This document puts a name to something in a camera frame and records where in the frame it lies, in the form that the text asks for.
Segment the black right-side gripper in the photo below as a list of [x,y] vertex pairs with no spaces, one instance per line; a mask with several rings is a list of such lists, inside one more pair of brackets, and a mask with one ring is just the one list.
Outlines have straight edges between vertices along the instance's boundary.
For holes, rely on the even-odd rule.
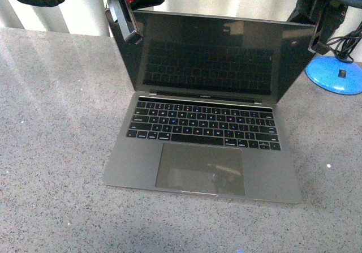
[[325,55],[330,49],[328,40],[344,22],[348,7],[337,0],[297,0],[287,21],[316,24],[308,50]]

